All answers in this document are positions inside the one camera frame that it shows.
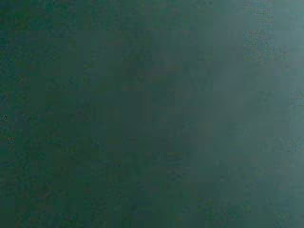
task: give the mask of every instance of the dark teal surface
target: dark teal surface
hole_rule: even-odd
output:
[[[272,1],[4,2],[1,227],[301,227]]]

